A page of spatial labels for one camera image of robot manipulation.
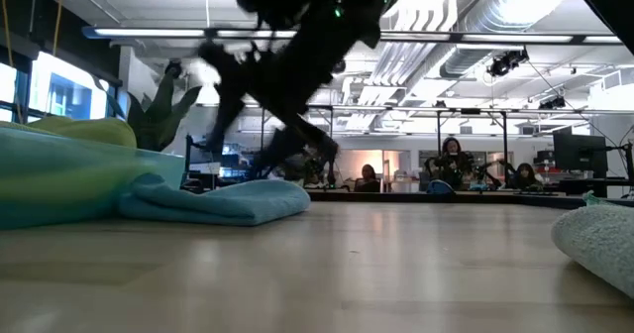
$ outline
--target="computer monitor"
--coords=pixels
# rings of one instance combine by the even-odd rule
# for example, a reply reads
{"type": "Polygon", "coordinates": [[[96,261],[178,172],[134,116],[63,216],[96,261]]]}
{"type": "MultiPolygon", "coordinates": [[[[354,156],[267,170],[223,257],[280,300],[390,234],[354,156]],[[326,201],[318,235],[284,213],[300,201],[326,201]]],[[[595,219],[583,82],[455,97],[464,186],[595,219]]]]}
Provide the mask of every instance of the computer monitor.
{"type": "Polygon", "coordinates": [[[595,178],[607,174],[607,150],[602,136],[553,134],[555,166],[567,170],[592,170],[595,178]]]}

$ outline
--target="wooden floor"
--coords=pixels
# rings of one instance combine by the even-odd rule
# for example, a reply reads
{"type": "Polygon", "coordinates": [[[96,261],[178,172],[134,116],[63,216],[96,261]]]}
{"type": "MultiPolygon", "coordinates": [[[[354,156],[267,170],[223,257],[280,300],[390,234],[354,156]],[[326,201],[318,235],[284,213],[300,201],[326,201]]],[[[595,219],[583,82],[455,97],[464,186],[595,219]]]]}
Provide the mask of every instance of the wooden floor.
{"type": "Polygon", "coordinates": [[[0,233],[0,332],[628,332],[632,302],[551,243],[560,211],[315,203],[260,228],[0,233]]]}

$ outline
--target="teal towel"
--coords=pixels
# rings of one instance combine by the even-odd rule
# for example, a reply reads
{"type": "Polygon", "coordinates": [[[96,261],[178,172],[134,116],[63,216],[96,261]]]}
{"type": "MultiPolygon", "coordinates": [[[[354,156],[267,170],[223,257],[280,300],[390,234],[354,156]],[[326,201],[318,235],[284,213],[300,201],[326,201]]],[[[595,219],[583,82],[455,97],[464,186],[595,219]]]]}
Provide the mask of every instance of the teal towel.
{"type": "Polygon", "coordinates": [[[634,209],[591,205],[562,215],[552,237],[564,254],[634,298],[634,209]]]}
{"type": "Polygon", "coordinates": [[[145,174],[121,197],[119,212],[133,219],[255,226],[300,213],[309,205],[304,189],[282,180],[256,180],[194,194],[145,174]]]}

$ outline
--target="person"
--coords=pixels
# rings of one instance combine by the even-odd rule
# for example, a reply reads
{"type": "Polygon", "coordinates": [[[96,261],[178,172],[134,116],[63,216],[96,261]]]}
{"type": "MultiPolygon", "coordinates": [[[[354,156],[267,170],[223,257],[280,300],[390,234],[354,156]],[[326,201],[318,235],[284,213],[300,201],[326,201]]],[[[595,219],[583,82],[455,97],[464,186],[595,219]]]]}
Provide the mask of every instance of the person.
{"type": "Polygon", "coordinates": [[[463,152],[460,142],[454,137],[445,139],[441,156],[435,160],[435,165],[440,168],[439,178],[454,189],[464,186],[464,179],[472,173],[470,155],[463,152]]]}
{"type": "Polygon", "coordinates": [[[365,165],[361,170],[363,178],[357,179],[355,192],[357,193],[380,193],[380,182],[376,179],[376,172],[370,165],[365,165]]]}
{"type": "Polygon", "coordinates": [[[517,170],[504,160],[499,161],[505,167],[506,175],[511,175],[511,186],[521,190],[542,190],[544,185],[541,176],[535,173],[529,164],[521,164],[517,170]]]}

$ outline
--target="glass wall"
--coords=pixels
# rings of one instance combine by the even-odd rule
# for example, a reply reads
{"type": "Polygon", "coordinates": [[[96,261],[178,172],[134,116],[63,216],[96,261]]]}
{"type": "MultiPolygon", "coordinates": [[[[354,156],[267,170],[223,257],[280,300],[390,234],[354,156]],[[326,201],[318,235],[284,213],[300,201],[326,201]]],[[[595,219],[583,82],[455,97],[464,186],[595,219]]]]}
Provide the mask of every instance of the glass wall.
{"type": "Polygon", "coordinates": [[[13,111],[0,109],[0,121],[11,122],[13,120],[13,111]]]}
{"type": "Polygon", "coordinates": [[[107,81],[40,53],[33,62],[29,108],[75,120],[101,119],[107,116],[109,88],[107,81]]]}
{"type": "Polygon", "coordinates": [[[2,87],[2,91],[0,91],[0,100],[12,103],[16,96],[16,77],[18,76],[18,70],[12,68],[9,65],[0,63],[0,86],[2,87]]]}

